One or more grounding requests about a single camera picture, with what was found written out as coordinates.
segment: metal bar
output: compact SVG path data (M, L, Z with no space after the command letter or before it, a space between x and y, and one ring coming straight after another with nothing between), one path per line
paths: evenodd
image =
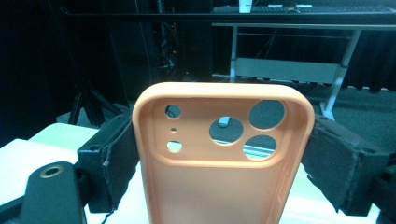
M253 33L238 33L239 35L269 35L269 36L285 36L285 37L304 37L304 38L327 38L327 39L349 39L350 36L336 36L336 35L274 35L274 34L253 34Z
M309 23L309 24L366 24L396 25L396 14L262 14L262 13L72 13L65 7L62 13L71 20L77 21L134 21L134 22L167 22L167 21L207 21L236 23Z
M341 61L335 73L334 81L332 82L332 93L325 103L320 103L320 109L322 111L322 114L329 119L334 119L334 115L332 114L332 108L334 107L338 92L341 89L341 85L343 84L344 77L347 74L350 59L352 58L352 54L356 48L356 45L358 44L360 36L361 30L353 31L352 37L349 39L346 46L346 52L344 53L343 60Z

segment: metal rod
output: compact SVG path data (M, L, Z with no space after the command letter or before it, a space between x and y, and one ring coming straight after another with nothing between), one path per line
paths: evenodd
M349 39L349 38L351 38L350 36L335 36L335 35L274 35L274 34L253 34L253 33L238 33L238 35L269 35L269 36L327 38L327 39Z
M311 24L367 24L396 25L396 14L262 14L262 13L136 13L136 14L101 14L72 13L65 7L61 11L70 20L78 21L134 21L134 22L166 22L166 21L207 21L236 23L311 23Z

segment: desk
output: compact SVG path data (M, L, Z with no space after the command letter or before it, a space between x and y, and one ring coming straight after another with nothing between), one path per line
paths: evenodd
M98 130L68 124L52 124L30 140L16 139L0 148L0 204L24 194L30 173L55 161L77 161L76 150ZM85 207L88 223L101 223L105 214L91 214ZM332 205L318 188L306 178L304 167L299 171L291 188L281 224L374 224L378 209L374 206L368 217L346 217L335 213ZM149 224L140 163L122 197L119 210L109 217L112 223Z
M235 82L236 76L245 76L332 84L332 90L329 97L325 102L320 103L320 109L322 114L329 119L334 119L332 108L334 106L338 92L341 89L344 77L349 67L350 59L352 58L352 54L359 41L361 31L396 30L396 25L332 25L286 23L213 23L212 25L233 27L230 82ZM351 30L352 35L348 39L346 50L340 63L307 63L278 60L247 59L237 57L237 39L239 27Z

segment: black backdrop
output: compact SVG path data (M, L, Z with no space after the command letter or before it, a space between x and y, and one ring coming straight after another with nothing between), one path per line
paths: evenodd
M201 1L183 0L178 6L193 8ZM214 6L226 5L228 1L214 1ZM199 10L210 11L207 3ZM73 103L73 81L68 72L68 64L63 60L59 51L56 38L50 28L50 23L45 18L40 1L35 0L3 0L0 1L0 146L14 138L29 138L47 125L55 122L55 118L62 113L68 112ZM196 70L202 74L202 79L210 77L211 73L228 73L231 56L231 29L210 28L208 24L203 26L208 32L200 32L197 23L189 23L181 30L183 41L181 51L184 53L184 66L186 69ZM92 78L100 91L107 99L117 101L118 96L124 94L119 81L108 75L111 71L119 72L120 66L114 59L107 60L108 53L114 54L114 49L100 49L100 38L109 41L108 29L98 28L100 31L95 42L89 43L87 49L96 49L97 54L91 58L85 58L86 67L90 67L102 76ZM279 31L279 32L302 32L302 31ZM315 35L310 32L327 31L304 31L304 35ZM136 39L129 40L129 46L139 41L134 32L129 35ZM204 34L210 35L201 41ZM331 35L345 35L345 31L338 31ZM257 55L263 43L264 37L254 42L249 41L249 47L240 49L243 54ZM396 32L364 31L358 43L356 51L350 62L350 68L346 74L345 86L357 88L370 87L372 91L387 88L396 91ZM313 60L313 61L337 61L342 55L342 47L346 41L342 39L312 39L287 38L286 43L280 37L276 37L274 44L267 55L268 58L287 60ZM148 83L147 76L148 60L137 60L136 69L140 69L140 78L130 78L129 83L136 85L131 95L136 97L137 92L142 91L141 83ZM109 89L108 83L116 83Z

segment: small hole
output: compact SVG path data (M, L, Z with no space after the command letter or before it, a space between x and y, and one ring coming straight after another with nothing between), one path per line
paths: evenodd
M368 148L368 147L364 147L361 150L363 150L363 151L365 151L367 153L370 153L370 154L375 154L376 153L376 151L374 149Z
M263 100L253 106L249 114L251 125L258 129L275 127L285 115L285 107L276 100Z
M91 150L91 151L99 150L99 148L100 148L99 145L90 146L90 150Z
M209 135L213 141L219 144L230 144L238 140L242 133L244 132L244 127L236 118L230 118L228 126L222 128L219 126L219 119L213 121L209 128Z
M179 141L169 141L166 146L171 152L179 152L183 147Z
M62 166L59 166L59 165L52 166L52 167L49 167L49 168L43 170L40 173L40 177L41 178L51 178L53 176L60 174L63 170L64 170L64 168Z
M275 149L276 140L273 137L257 135L246 141L243 150L248 158L261 161L273 154Z
M165 107L165 114L168 118L175 119L180 116L180 108L177 105L168 105Z
M46 171L46 175L53 175L59 172L59 168L50 168L48 171Z

